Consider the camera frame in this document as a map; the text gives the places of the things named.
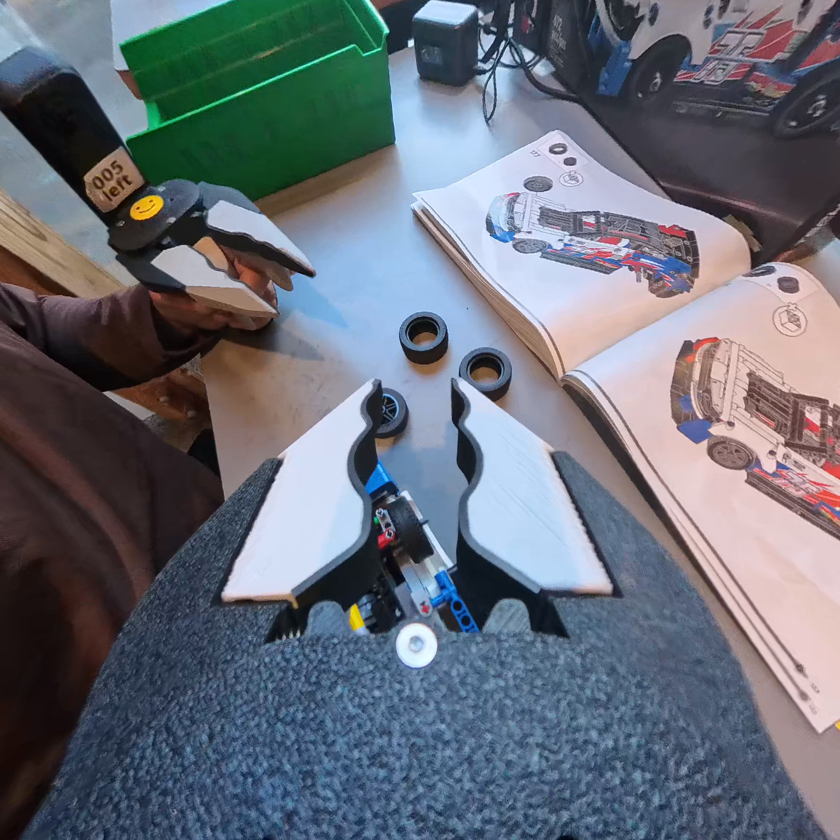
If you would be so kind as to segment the black toy car wheel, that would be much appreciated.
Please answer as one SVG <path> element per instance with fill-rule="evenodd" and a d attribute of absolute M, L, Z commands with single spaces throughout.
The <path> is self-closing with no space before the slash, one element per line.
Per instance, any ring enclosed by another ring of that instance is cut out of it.
<path fill-rule="evenodd" d="M 405 431 L 409 412 L 404 396 L 398 391 L 382 388 L 381 423 L 375 432 L 379 439 L 390 439 Z"/>
<path fill-rule="evenodd" d="M 434 553 L 427 539 L 424 525 L 412 504 L 403 496 L 395 497 L 386 507 L 395 531 L 396 540 L 415 564 L 420 564 Z"/>

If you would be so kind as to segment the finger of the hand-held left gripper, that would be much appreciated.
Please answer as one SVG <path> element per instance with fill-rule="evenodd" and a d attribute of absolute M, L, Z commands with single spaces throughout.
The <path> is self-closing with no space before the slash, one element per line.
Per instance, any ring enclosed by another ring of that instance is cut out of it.
<path fill-rule="evenodd" d="M 291 275 L 313 278 L 316 270 L 299 247 L 263 213 L 227 201 L 205 211 L 210 239 L 243 266 L 291 291 Z"/>
<path fill-rule="evenodd" d="M 194 301 L 237 320 L 277 319 L 277 296 L 270 278 L 237 258 L 228 258 L 208 237 L 198 244 L 205 250 L 177 245 L 158 253 L 151 260 L 155 278 L 167 278 Z"/>

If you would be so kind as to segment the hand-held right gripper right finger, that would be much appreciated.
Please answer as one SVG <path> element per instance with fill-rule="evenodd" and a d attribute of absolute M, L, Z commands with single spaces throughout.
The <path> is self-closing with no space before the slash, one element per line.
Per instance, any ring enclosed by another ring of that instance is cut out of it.
<path fill-rule="evenodd" d="M 536 595 L 613 595 L 555 450 L 464 378 L 451 387 L 466 547 Z"/>

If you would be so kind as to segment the black toy tyre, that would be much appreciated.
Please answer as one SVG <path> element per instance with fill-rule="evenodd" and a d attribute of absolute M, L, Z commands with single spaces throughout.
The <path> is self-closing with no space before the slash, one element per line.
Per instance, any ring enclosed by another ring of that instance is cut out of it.
<path fill-rule="evenodd" d="M 405 357 L 415 364 L 433 364 L 448 351 L 448 327 L 439 315 L 418 311 L 402 323 L 399 340 Z"/>
<path fill-rule="evenodd" d="M 458 375 L 496 403 L 509 391 L 512 366 L 505 353 L 485 346 L 476 348 L 463 357 Z"/>

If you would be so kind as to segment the open instruction booklet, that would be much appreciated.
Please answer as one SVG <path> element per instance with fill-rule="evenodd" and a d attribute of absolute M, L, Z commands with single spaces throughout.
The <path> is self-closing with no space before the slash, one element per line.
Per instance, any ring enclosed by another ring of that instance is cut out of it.
<path fill-rule="evenodd" d="M 430 234 L 592 405 L 823 732 L 839 718 L 838 304 L 560 131 L 415 192 Z"/>

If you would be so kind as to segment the toy brick car chassis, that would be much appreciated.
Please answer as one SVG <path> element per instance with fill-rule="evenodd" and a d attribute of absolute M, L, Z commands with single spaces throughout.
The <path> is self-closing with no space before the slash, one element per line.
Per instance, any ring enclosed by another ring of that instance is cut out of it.
<path fill-rule="evenodd" d="M 456 587 L 456 566 L 411 494 L 398 487 L 382 463 L 377 463 L 365 488 L 373 506 L 381 569 L 370 590 L 348 610 L 350 630 L 358 635 L 383 634 L 406 621 L 438 618 L 463 634 L 478 634 L 480 627 Z M 397 496 L 412 504 L 434 549 L 421 563 L 412 562 L 396 540 L 386 507 Z"/>

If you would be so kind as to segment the toy car box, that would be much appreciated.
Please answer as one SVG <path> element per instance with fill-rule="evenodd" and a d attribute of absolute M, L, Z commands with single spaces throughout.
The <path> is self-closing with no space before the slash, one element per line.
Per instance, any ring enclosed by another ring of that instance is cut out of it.
<path fill-rule="evenodd" d="M 838 1 L 514 2 L 511 34 L 754 262 L 838 214 Z"/>

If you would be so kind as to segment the person's left forearm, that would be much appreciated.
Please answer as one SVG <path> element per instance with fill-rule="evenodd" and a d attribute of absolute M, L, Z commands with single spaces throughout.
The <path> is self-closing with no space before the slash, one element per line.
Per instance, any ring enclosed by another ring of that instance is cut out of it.
<path fill-rule="evenodd" d="M 3 283 L 1 320 L 3 339 L 15 333 L 102 392 L 174 371 L 212 349 L 221 336 L 177 329 L 142 286 L 88 300 L 45 297 Z"/>

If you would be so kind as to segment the pale wooden plank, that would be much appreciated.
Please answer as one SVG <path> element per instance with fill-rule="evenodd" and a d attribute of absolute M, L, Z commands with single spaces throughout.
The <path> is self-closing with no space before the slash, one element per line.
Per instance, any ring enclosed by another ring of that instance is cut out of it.
<path fill-rule="evenodd" d="M 125 285 L 1 191 L 2 271 L 7 283 L 74 298 L 101 298 Z"/>

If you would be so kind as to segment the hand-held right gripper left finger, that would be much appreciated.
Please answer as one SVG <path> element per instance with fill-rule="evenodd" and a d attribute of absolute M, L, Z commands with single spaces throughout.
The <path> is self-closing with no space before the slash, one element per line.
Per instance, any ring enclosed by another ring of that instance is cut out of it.
<path fill-rule="evenodd" d="M 369 380 L 284 450 L 222 590 L 224 603 L 353 604 L 381 572 L 365 486 L 382 383 Z"/>

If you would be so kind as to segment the green plastic bin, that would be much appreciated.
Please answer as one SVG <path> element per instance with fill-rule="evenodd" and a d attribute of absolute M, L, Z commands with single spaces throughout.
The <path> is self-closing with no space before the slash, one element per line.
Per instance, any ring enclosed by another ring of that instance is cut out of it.
<path fill-rule="evenodd" d="M 367 1 L 224 2 L 121 35 L 148 128 L 128 139 L 154 182 L 258 200 L 395 142 L 388 29 Z"/>

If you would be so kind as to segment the small black device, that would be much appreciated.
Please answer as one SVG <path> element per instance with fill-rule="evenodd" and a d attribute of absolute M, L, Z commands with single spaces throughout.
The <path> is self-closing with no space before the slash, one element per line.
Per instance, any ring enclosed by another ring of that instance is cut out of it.
<path fill-rule="evenodd" d="M 429 1 L 413 16 L 418 76 L 461 88 L 478 64 L 479 9 L 472 3 Z"/>

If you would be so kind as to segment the grey desk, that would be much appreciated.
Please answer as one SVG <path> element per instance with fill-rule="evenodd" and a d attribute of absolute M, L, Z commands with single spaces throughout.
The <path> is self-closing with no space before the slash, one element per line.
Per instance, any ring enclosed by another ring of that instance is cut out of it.
<path fill-rule="evenodd" d="M 551 130 L 649 192 L 665 193 L 582 108 L 546 98 L 519 71 L 497 75 L 491 124 L 481 85 L 420 80 L 414 53 L 389 57 L 395 144 L 263 198 L 264 214 L 310 258 L 317 275 L 278 292 L 280 318 L 250 337 L 235 335 L 203 360 L 224 494 L 277 456 L 370 378 L 402 393 L 405 433 L 380 445 L 380 459 L 429 516 L 449 556 L 466 482 L 456 465 L 450 378 L 467 351 L 503 350 L 512 383 L 501 407 L 572 456 L 669 551 L 727 636 L 752 684 L 784 765 L 831 837 L 838 837 L 838 730 L 818 734 L 686 557 L 640 479 L 630 476 L 570 396 L 524 346 L 411 209 L 413 194 L 456 182 Z M 415 312 L 448 327 L 448 351 L 415 364 L 399 332 Z"/>

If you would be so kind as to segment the person's dark brown clothing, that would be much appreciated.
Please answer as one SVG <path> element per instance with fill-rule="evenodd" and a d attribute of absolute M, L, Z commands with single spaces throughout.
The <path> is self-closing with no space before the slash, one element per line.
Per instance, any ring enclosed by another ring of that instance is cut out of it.
<path fill-rule="evenodd" d="M 138 600 L 221 482 L 2 327 L 1 810 L 18 838 Z"/>

